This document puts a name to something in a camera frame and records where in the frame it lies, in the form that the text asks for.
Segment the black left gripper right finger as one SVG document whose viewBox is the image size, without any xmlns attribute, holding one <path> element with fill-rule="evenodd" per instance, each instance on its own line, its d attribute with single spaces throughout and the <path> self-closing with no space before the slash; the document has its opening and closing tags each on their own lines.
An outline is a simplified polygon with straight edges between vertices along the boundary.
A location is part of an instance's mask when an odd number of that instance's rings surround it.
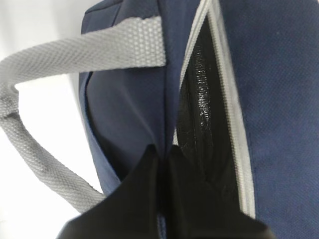
<svg viewBox="0 0 319 239">
<path fill-rule="evenodd" d="M 243 213 L 209 185 L 178 146 L 167 159 L 169 239 L 272 239 L 263 222 Z"/>
</svg>

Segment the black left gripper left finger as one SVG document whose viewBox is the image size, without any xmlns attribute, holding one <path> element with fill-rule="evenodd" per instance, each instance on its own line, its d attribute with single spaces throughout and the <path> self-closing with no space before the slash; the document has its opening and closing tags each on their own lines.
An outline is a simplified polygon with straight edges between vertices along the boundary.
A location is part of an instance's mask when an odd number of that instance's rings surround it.
<svg viewBox="0 0 319 239">
<path fill-rule="evenodd" d="M 105 200 L 69 221 L 60 239 L 157 239 L 159 157 L 147 146 L 141 160 Z"/>
</svg>

